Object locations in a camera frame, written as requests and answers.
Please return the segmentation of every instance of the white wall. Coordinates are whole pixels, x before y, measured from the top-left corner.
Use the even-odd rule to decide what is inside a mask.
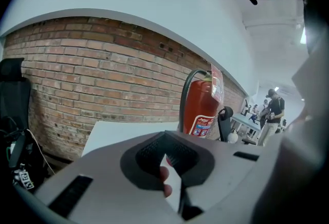
[[[270,88],[259,87],[255,104],[257,104],[258,106],[263,104],[264,100],[266,99],[265,96],[267,95],[269,89]],[[288,125],[300,114],[304,107],[304,102],[299,97],[281,94],[280,90],[278,90],[278,95],[280,95],[285,101],[284,117],[281,120],[286,119]]]
[[[250,36],[233,0],[13,0],[0,35],[63,16],[109,17],[150,28],[214,63],[246,94],[257,90]]]

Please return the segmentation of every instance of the brick wall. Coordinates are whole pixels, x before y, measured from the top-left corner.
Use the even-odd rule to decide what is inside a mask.
[[[72,160],[97,120],[178,121],[187,74],[210,69],[163,35],[94,17],[59,18],[15,31],[6,38],[4,57],[25,58],[31,130],[47,152]],[[224,85],[225,104],[239,111],[244,93],[225,75]]]

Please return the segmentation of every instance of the white cable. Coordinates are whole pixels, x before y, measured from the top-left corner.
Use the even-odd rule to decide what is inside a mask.
[[[30,130],[30,129],[27,129],[27,130],[30,132],[30,134],[32,135],[32,138],[35,140],[35,142],[36,142],[36,145],[38,146],[38,148],[39,148],[39,151],[40,151],[40,153],[41,153],[41,155],[42,155],[43,159],[45,159],[45,161],[46,161],[47,165],[49,166],[50,170],[52,171],[52,173],[53,173],[53,174],[55,174],[55,172],[52,170],[51,166],[48,164],[48,162],[47,162],[47,160],[46,160],[45,156],[42,154],[42,151],[41,151],[41,149],[40,149],[40,146],[39,146],[39,144],[38,144],[38,141],[36,140],[36,138],[35,138],[34,134],[31,132],[31,130]]]

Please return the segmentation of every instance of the fire extinguisher label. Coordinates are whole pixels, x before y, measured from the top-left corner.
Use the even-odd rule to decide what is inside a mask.
[[[205,138],[215,116],[198,115],[194,119],[193,126],[190,130],[190,135]]]

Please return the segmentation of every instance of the ceiling light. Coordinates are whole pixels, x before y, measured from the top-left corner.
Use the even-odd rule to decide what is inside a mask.
[[[302,38],[300,39],[300,43],[301,43],[301,44],[306,44],[305,27],[304,27],[304,29],[303,29],[303,34],[302,34]]]

